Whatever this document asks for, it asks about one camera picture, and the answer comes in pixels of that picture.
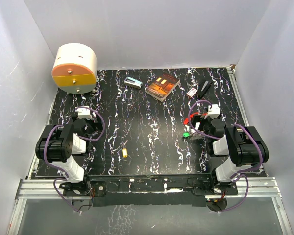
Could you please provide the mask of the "red keyring opener tool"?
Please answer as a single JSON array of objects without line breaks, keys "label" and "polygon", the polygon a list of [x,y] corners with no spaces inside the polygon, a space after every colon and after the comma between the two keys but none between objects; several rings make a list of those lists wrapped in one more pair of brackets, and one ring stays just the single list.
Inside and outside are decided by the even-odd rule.
[{"label": "red keyring opener tool", "polygon": [[185,118],[185,120],[183,121],[184,125],[189,125],[189,121],[192,120],[192,118],[196,115],[198,115],[198,112],[194,112],[190,114],[190,117]]}]

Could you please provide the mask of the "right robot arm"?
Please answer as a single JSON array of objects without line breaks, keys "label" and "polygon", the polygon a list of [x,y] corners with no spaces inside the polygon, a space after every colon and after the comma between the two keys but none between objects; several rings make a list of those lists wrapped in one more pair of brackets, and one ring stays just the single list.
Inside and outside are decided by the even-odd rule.
[{"label": "right robot arm", "polygon": [[221,117],[205,117],[194,113],[187,124],[195,133],[210,138],[207,152],[212,157],[226,156],[227,159],[212,171],[214,179],[209,181],[209,190],[220,194],[226,183],[233,182],[243,173],[258,170],[268,161],[269,150],[254,126],[235,124],[227,127]]}]

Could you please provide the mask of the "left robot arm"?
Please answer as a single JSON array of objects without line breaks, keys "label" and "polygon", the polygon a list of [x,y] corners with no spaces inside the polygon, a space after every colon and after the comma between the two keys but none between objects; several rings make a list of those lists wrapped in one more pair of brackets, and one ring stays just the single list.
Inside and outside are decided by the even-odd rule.
[{"label": "left robot arm", "polygon": [[85,179],[85,170],[75,160],[85,157],[89,153],[89,138],[102,131],[102,122],[98,117],[93,120],[71,117],[68,124],[47,125],[43,130],[35,147],[38,159],[59,170],[65,179],[74,185],[80,195],[87,195],[91,191],[90,181]]}]

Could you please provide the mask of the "green tagged key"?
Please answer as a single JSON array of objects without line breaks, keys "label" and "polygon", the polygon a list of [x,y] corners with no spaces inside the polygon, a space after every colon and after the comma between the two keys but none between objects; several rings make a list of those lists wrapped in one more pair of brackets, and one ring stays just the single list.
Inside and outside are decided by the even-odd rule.
[{"label": "green tagged key", "polygon": [[185,132],[184,134],[183,134],[183,137],[184,138],[188,138],[188,137],[190,137],[191,136],[191,134],[189,133],[189,132]]}]

